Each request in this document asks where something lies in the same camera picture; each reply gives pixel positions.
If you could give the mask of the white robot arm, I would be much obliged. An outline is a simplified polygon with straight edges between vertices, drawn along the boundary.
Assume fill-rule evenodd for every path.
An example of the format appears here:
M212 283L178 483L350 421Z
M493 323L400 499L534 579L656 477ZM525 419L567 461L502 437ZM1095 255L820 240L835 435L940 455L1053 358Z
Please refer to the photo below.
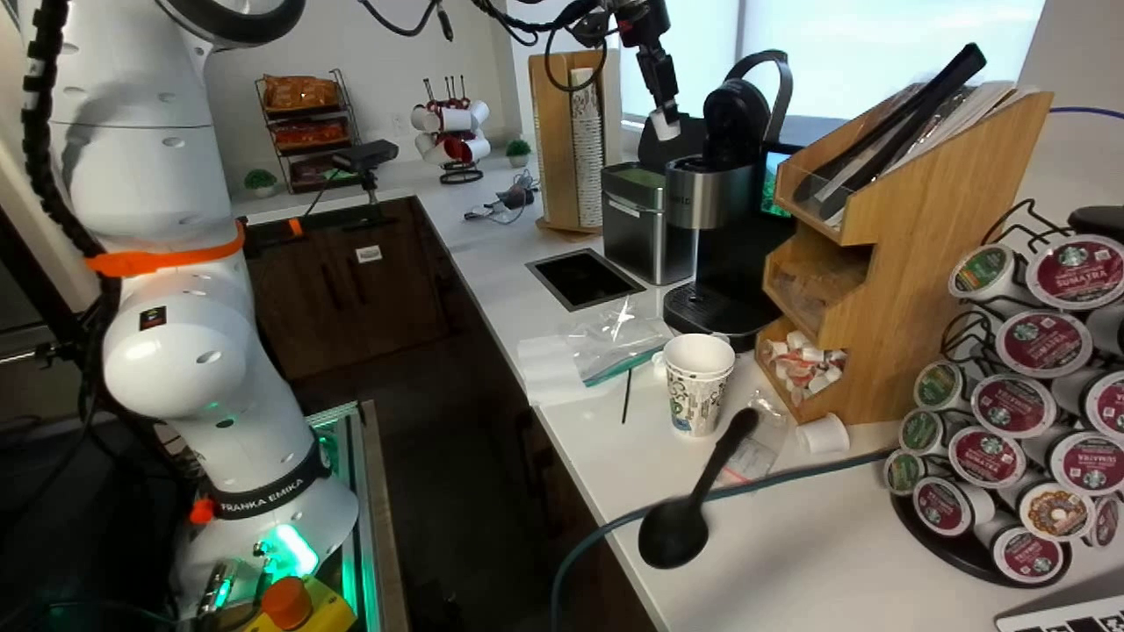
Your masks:
M96 376L199 468L212 511L176 551L178 611L238 572L304 579L361 504L255 334L247 223L221 170L203 67L286 38L304 0L18 0L20 155L42 211L115 296Z

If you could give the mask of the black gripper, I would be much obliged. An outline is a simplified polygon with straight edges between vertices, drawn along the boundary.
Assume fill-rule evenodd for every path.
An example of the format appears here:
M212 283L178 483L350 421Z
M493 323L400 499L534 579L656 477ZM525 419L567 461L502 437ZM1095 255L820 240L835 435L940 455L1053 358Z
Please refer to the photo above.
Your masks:
M660 34L672 28L665 0L582 0L581 16L574 20L574 38L582 45L602 45L609 34L617 34L626 45L635 45L644 84L666 127L678 122L678 78L674 58L660 45Z

